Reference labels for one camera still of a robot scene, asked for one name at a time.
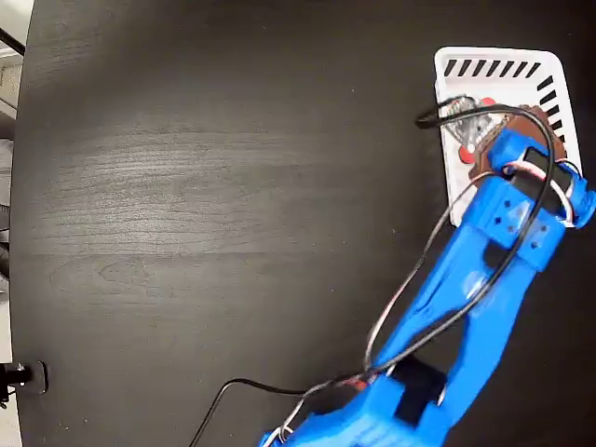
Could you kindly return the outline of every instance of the red object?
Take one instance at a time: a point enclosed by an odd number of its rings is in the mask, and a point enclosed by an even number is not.
[[[462,163],[465,165],[473,165],[476,163],[476,158],[474,158],[474,154],[471,154],[465,146],[459,146],[459,159],[462,160]]]

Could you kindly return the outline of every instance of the black table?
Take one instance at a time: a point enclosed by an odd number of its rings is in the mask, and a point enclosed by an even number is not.
[[[223,380],[358,366],[446,205],[438,133],[413,125],[439,47],[555,52],[596,175],[589,2],[414,3],[36,3],[11,316],[50,389],[19,396],[25,447],[185,446]],[[529,291],[448,445],[593,445],[595,228]],[[292,405],[231,391],[202,445],[255,445]]]

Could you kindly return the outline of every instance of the white basket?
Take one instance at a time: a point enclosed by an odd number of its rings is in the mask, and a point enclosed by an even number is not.
[[[561,61],[547,51],[511,48],[444,47],[435,54],[437,101],[459,94],[492,98],[508,105],[539,105],[548,115],[554,133],[562,139],[567,157],[580,169],[576,125]],[[449,203],[469,184],[470,165],[459,158],[460,143],[440,130]],[[476,194],[470,188],[451,213],[459,226]]]

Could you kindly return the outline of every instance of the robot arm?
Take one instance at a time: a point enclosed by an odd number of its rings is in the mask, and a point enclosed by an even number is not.
[[[524,161],[541,168],[546,151],[536,141],[505,129],[489,160],[494,171]],[[554,179],[566,188],[573,224],[583,226],[596,208],[580,174],[557,165]],[[412,305],[374,362],[385,364],[424,329],[464,308],[492,275],[518,235],[535,203],[532,182],[519,174],[485,180],[469,205]],[[555,197],[537,214],[529,233],[503,276],[466,314],[466,332],[454,367],[443,374],[406,358],[389,375],[377,376],[346,406],[332,413],[310,414],[284,442],[287,447],[434,447],[464,415],[496,368],[536,273],[547,266],[566,225]],[[261,446],[281,446],[275,433]]]

